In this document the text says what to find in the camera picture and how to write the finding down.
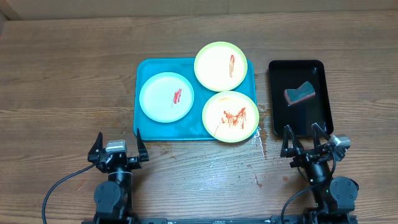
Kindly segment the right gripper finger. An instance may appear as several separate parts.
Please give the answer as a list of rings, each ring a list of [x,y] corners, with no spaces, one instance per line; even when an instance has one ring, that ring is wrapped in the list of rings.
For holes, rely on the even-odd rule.
[[[289,125],[284,127],[281,152],[302,152],[303,146]]]
[[[324,132],[324,130],[322,130],[322,128],[317,123],[312,124],[312,131],[313,131],[314,148],[315,149],[323,148],[324,145],[320,143],[320,137],[323,137],[324,139],[326,139],[326,141],[328,141],[331,138],[331,136],[326,132]]]

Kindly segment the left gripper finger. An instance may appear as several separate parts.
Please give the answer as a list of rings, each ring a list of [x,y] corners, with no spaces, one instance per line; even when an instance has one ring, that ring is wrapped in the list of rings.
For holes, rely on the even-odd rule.
[[[94,156],[95,154],[100,153],[100,151],[103,149],[103,133],[99,132],[96,138],[95,143],[89,150],[88,155],[89,156]]]
[[[139,157],[149,157],[144,141],[141,138],[139,128],[136,129],[137,149]]]

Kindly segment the grey pink sponge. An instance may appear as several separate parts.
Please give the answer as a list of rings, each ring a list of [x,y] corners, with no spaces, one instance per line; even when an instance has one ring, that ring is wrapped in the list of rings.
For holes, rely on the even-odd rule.
[[[289,106],[299,104],[316,95],[313,85],[306,81],[296,89],[284,90],[284,98]]]

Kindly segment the light blue plate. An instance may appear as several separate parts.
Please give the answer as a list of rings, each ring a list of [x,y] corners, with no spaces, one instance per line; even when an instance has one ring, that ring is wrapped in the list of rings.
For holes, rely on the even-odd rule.
[[[139,104],[144,114],[160,123],[182,119],[192,108],[193,102],[191,83],[174,72],[162,72],[150,77],[139,94]]]

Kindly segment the yellow-green plate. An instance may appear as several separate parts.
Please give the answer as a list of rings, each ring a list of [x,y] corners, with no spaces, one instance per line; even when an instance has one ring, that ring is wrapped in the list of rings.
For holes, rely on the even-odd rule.
[[[197,53],[194,72],[197,80],[212,91],[230,91],[246,77],[248,61],[243,51],[229,42],[212,42]]]
[[[241,142],[256,132],[259,111],[247,95],[224,91],[215,94],[205,103],[202,122],[215,139],[228,143]]]

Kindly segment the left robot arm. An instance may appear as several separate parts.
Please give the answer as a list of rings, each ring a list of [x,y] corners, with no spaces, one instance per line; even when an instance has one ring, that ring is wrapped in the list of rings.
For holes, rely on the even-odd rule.
[[[132,211],[132,170],[140,169],[149,155],[140,132],[136,131],[138,156],[127,156],[127,146],[123,139],[110,141],[103,146],[103,135],[98,134],[88,153],[88,162],[108,175],[107,181],[100,183],[94,192],[96,204],[92,224],[139,223]]]

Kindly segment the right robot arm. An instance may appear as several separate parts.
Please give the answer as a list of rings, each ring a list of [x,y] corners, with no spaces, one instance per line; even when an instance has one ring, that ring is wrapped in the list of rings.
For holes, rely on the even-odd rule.
[[[336,165],[348,151],[351,141],[345,135],[329,135],[312,124],[313,148],[305,149],[289,125],[284,127],[281,157],[292,158],[296,168],[309,183],[285,202],[277,223],[357,223],[350,213],[355,210],[359,185],[347,177],[334,177]],[[288,205],[297,197],[312,192],[315,208],[306,208],[301,215],[285,216]]]

